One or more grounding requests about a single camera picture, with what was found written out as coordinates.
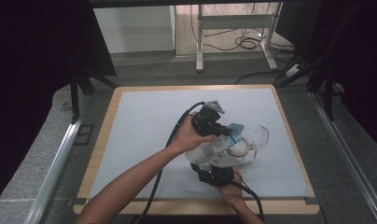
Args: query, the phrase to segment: gray carpet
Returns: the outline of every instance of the gray carpet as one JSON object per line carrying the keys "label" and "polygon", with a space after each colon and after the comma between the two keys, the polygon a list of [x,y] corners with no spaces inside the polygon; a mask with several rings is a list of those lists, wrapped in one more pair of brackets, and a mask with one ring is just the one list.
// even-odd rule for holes
{"label": "gray carpet", "polygon": [[[161,85],[232,85],[239,77],[254,72],[269,72],[262,55],[239,60],[213,60],[205,58],[204,72],[195,71],[195,63],[116,64],[117,77],[110,79],[121,86]],[[256,74],[239,84],[272,84],[276,74]],[[325,124],[319,117],[305,89],[308,77],[278,89],[278,95],[287,120],[298,145],[302,160],[312,182],[322,212],[314,216],[266,216],[267,223],[376,223],[361,191],[347,169],[340,152],[332,141]],[[51,196],[41,223],[73,223],[77,218],[72,210],[82,177],[87,168],[98,132],[101,128],[113,90],[96,80],[92,81],[95,93],[91,97],[89,113],[83,120],[87,128],[93,127],[87,143],[78,137],[71,149],[63,172]],[[69,89],[64,88],[54,96],[48,121],[0,200],[0,223],[21,223],[27,215],[36,191],[41,185],[58,144],[70,119]],[[338,98],[334,99],[336,123],[354,149],[357,161],[377,190],[377,145],[366,135],[346,112]],[[119,216],[114,223],[131,223],[131,216]],[[217,217],[150,217],[146,223],[204,223],[219,222]]]}

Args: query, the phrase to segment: hand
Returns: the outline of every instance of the hand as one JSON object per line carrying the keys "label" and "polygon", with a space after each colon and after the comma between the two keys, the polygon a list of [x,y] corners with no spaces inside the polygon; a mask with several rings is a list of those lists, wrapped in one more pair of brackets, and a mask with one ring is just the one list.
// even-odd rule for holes
{"label": "hand", "polygon": [[185,118],[175,135],[174,144],[182,150],[182,153],[192,150],[203,142],[211,142],[216,138],[213,134],[202,137],[195,132],[191,126],[191,119],[196,113],[193,112]]}
{"label": "hand", "polygon": [[[239,172],[237,167],[232,167],[232,170],[236,172],[234,174],[233,181],[242,184],[242,175]],[[227,185],[223,187],[215,187],[223,197],[223,199],[230,205],[234,205],[235,203],[238,203],[240,201],[243,201],[244,198],[242,196],[242,190],[238,189],[237,187],[233,185]]]}

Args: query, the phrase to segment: metal rail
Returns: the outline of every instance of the metal rail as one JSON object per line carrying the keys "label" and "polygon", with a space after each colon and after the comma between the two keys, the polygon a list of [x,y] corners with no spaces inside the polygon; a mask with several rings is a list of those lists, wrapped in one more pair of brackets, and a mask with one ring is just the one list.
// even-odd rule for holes
{"label": "metal rail", "polygon": [[328,129],[332,139],[334,140],[334,143],[337,145],[337,148],[342,155],[342,159],[345,161],[346,166],[348,167],[351,175],[356,181],[356,184],[362,192],[366,202],[368,203],[371,212],[377,219],[377,192],[363,173],[362,169],[355,159],[355,156],[352,154],[349,146],[343,139],[336,124],[328,119],[328,116],[323,109],[323,103],[318,94],[310,92],[310,96],[314,101],[315,107],[319,112],[321,119],[325,123],[326,128]]}
{"label": "metal rail", "polygon": [[36,195],[35,201],[32,204],[31,209],[29,210],[29,213],[23,223],[39,223],[41,217],[43,216],[43,213],[49,202],[50,195],[54,191],[55,184],[57,183],[66,158],[69,155],[70,148],[75,141],[78,129],[80,128],[81,122],[87,111],[90,98],[90,96],[85,96],[81,103],[81,111],[77,122],[69,125],[66,134],[60,144],[60,147],[58,148],[57,154],[55,155],[54,160],[49,167],[49,171],[47,172],[40,190]]}

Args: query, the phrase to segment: person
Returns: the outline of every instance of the person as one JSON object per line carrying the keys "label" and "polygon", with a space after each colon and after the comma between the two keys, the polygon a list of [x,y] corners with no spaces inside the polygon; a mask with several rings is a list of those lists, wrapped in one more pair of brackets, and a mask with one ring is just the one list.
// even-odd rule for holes
{"label": "person", "polygon": [[[205,137],[197,134],[191,126],[193,112],[187,116],[178,129],[174,141],[163,150],[155,153],[144,161],[139,162],[123,174],[107,184],[83,208],[76,224],[111,223],[135,196],[157,175],[157,173],[175,157],[192,150],[200,143],[211,142],[214,135]],[[241,183],[242,178],[238,169],[234,181]],[[262,220],[246,205],[242,190],[232,185],[215,187],[222,198],[235,211],[244,224],[259,224]]]}

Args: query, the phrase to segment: power strip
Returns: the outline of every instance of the power strip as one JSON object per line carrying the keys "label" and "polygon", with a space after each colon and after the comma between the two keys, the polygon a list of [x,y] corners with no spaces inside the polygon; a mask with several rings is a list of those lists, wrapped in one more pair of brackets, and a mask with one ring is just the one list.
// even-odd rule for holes
{"label": "power strip", "polygon": [[296,64],[294,64],[293,67],[291,67],[289,70],[287,70],[287,72],[285,73],[285,75],[287,77],[291,77],[294,74],[296,74],[297,72],[299,72],[301,68],[302,68],[302,66],[296,63]]}

